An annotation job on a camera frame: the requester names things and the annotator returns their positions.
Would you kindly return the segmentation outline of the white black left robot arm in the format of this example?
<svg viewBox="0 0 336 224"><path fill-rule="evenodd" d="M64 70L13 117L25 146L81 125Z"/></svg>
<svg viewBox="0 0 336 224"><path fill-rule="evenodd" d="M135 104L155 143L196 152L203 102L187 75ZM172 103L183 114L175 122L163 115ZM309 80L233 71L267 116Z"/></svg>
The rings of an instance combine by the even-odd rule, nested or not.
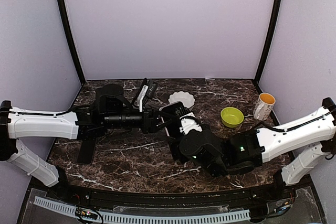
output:
<svg viewBox="0 0 336 224"><path fill-rule="evenodd" d="M157 86L152 80L144 81L133 100L128 101L123 87L108 84L96 90L93 104L73 106L63 112L24 110L5 100L1 103L1 160L53 187L61 200L69 201L74 197L74 189L67 184L64 170L41 159L20 139L56 137L87 141L105 135L109 129L156 133L164 128L159 123L162 112L145 105Z"/></svg>

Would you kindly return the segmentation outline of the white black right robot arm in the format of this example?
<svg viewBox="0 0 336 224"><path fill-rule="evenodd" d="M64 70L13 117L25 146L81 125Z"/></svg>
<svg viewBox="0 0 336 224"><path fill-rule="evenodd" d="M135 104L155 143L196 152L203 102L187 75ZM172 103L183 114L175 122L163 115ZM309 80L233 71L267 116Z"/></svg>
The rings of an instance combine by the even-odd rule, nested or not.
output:
<svg viewBox="0 0 336 224"><path fill-rule="evenodd" d="M335 155L335 103L331 98L323 99L320 108L298 120L276 127L260 122L228 138L215 135L182 102L168 107L171 112L182 109L178 120L166 127L174 160L182 164L192 161L214 177L249 173L303 147L290 164L275 173L275 183L268 187L273 200L280 199L288 186L299 183L321 160Z"/></svg>

